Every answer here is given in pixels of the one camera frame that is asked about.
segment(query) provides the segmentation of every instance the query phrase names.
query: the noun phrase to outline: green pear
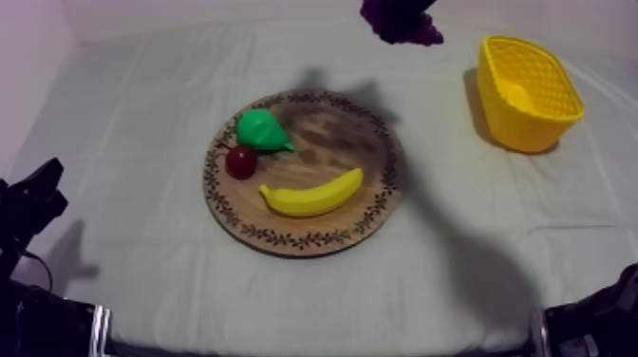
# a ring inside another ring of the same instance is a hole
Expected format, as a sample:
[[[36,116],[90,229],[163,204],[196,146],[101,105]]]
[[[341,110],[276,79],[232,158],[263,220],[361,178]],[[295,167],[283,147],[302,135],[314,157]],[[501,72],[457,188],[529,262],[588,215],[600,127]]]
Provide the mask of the green pear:
[[[247,111],[237,123],[237,140],[256,150],[294,151],[294,145],[288,139],[274,115],[265,109]]]

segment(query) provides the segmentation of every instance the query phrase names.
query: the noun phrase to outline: plastic basket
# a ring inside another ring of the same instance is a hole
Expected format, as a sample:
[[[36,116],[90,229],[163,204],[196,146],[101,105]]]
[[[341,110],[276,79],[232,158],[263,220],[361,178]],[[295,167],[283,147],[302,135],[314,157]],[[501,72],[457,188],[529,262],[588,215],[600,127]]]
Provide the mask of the plastic basket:
[[[558,59],[515,37],[483,40],[477,82],[492,135],[517,151],[550,148],[584,114]]]

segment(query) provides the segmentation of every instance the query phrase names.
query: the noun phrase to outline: white tablecloth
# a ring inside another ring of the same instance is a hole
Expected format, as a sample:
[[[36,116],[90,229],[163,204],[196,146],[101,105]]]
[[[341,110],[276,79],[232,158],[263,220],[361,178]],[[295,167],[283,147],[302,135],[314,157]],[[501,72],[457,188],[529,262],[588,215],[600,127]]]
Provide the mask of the white tablecloth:
[[[638,64],[540,41],[587,114],[553,152],[524,156],[475,127],[488,33],[437,25],[446,44],[432,48],[389,46],[340,19],[229,21],[82,48],[10,175],[52,156],[66,168],[68,209],[30,247],[55,291],[111,308],[114,336],[137,344],[364,356],[516,344],[532,308],[613,283],[638,256]],[[201,170],[238,109],[309,86],[382,110],[413,189],[357,247],[285,260],[224,233]],[[45,281],[37,264],[16,276]]]

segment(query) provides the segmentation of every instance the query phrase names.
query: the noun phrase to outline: toy banana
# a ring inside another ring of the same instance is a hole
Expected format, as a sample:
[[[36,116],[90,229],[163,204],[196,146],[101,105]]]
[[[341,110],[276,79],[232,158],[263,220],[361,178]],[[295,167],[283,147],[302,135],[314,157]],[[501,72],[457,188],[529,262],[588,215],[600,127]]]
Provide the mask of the toy banana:
[[[286,216],[318,216],[347,201],[361,186],[364,171],[350,170],[321,186],[308,190],[271,190],[261,185],[259,191],[275,211]]]

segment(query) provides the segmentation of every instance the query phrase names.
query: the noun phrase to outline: toy cherry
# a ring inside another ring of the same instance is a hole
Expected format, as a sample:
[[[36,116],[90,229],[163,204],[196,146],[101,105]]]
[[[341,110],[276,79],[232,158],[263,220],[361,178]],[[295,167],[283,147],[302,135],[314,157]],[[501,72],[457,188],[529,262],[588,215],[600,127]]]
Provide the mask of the toy cherry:
[[[238,145],[226,154],[226,172],[235,179],[249,179],[257,168],[257,153],[247,145]]]

